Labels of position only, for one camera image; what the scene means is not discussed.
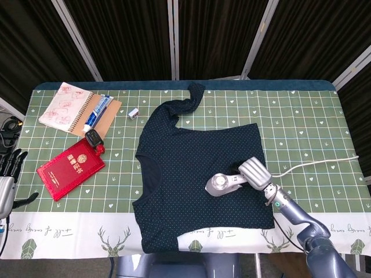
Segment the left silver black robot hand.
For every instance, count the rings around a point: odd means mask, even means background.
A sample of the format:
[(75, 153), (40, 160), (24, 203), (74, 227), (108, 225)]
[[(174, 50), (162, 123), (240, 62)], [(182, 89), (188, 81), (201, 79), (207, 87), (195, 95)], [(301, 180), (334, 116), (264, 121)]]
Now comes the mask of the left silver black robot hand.
[(28, 152), (21, 149), (1, 155), (1, 220), (10, 216), (14, 209), (32, 203), (39, 195), (34, 192), (27, 199), (15, 200), (17, 182), (27, 155)]

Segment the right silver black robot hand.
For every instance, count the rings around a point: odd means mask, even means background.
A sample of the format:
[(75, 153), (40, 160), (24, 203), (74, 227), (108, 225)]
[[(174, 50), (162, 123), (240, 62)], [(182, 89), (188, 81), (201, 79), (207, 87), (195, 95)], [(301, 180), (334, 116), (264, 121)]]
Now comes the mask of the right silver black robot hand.
[(263, 191), (272, 183), (272, 175), (256, 157), (236, 164), (236, 174), (227, 177), (232, 186), (248, 185), (257, 191)]

